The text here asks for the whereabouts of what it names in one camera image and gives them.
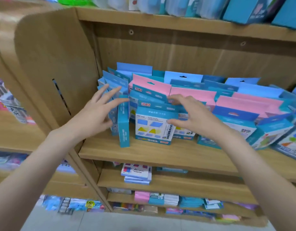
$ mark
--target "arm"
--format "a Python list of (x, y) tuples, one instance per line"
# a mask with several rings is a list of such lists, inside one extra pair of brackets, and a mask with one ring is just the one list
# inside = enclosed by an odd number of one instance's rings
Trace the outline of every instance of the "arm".
[(296, 188), (276, 173), (235, 130), (193, 97), (173, 95), (189, 114), (187, 121), (169, 120), (214, 140), (226, 152), (277, 231), (296, 231)]
[(106, 120), (107, 114), (128, 99), (107, 103), (120, 90), (113, 89), (101, 97), (107, 87), (99, 90), (67, 124), (50, 132), (38, 149), (0, 183), (0, 231), (20, 230), (69, 150), (112, 126), (112, 122)]

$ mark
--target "hand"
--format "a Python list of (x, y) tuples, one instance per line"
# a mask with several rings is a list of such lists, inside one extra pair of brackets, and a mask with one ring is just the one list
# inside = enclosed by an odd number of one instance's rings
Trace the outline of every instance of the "hand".
[(226, 134), (228, 129), (230, 129), (216, 116), (214, 116), (203, 103), (194, 99), (192, 96), (183, 97), (178, 94), (171, 95), (168, 98), (174, 100), (173, 105), (183, 105), (185, 110), (188, 112), (189, 117), (187, 121), (170, 119), (167, 123), (188, 129), (214, 141), (224, 133)]
[(74, 137), (80, 142), (105, 131), (113, 125), (113, 122), (108, 119), (108, 113), (119, 104), (129, 101), (129, 99), (117, 98), (108, 103), (110, 98), (121, 89), (119, 86), (102, 96), (108, 86), (106, 84), (97, 91), (85, 107), (61, 127), (66, 134), (69, 132), (75, 134)]

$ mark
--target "white floor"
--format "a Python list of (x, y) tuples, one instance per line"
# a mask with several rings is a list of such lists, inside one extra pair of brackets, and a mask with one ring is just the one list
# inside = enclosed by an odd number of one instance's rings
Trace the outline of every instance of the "white floor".
[(216, 225), (196, 221), (177, 220), (117, 213), (74, 212), (60, 215), (35, 206), (21, 231), (275, 231), (241, 225)]

